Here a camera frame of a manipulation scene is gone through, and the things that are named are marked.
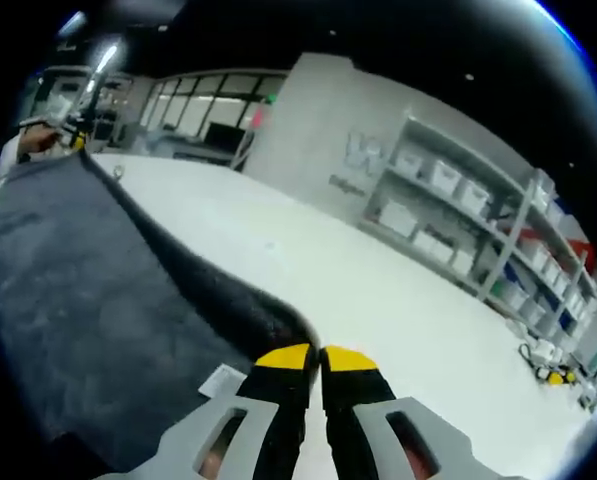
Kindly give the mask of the person's left hand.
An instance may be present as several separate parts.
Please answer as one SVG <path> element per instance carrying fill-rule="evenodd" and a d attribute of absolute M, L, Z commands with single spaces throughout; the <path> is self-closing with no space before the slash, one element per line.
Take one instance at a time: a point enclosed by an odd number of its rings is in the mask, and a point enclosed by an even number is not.
<path fill-rule="evenodd" d="M 18 154 L 41 153 L 51 148 L 60 137 L 60 132 L 46 124 L 28 127 L 20 136 Z"/>

